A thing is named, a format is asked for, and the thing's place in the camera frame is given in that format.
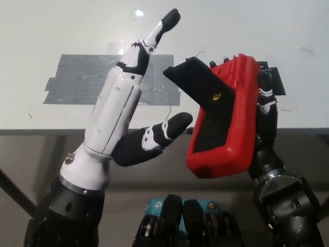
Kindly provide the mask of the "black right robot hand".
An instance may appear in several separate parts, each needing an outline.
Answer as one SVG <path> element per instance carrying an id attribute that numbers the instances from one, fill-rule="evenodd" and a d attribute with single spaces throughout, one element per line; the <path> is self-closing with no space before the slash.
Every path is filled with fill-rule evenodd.
<path id="1" fill-rule="evenodd" d="M 203 111 L 201 128 L 208 131 L 200 167 L 190 165 L 200 178 L 219 178 L 249 170 L 253 179 L 281 164 L 273 150 L 277 134 L 276 86 L 282 81 L 277 68 L 240 54 L 221 65 L 210 62 L 222 93 L 217 106 Z"/>

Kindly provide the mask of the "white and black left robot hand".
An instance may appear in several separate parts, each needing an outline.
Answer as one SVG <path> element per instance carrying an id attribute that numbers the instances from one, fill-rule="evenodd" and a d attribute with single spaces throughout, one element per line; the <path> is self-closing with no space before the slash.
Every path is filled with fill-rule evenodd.
<path id="1" fill-rule="evenodd" d="M 109 70 L 84 141 L 67 156 L 60 169 L 59 181 L 63 186 L 81 194 L 104 190 L 109 182 L 110 161 L 128 167 L 156 158 L 192 122 L 191 114 L 181 112 L 156 125 L 129 131 L 150 55 L 162 35 L 179 20 L 179 11 L 172 9 Z"/>

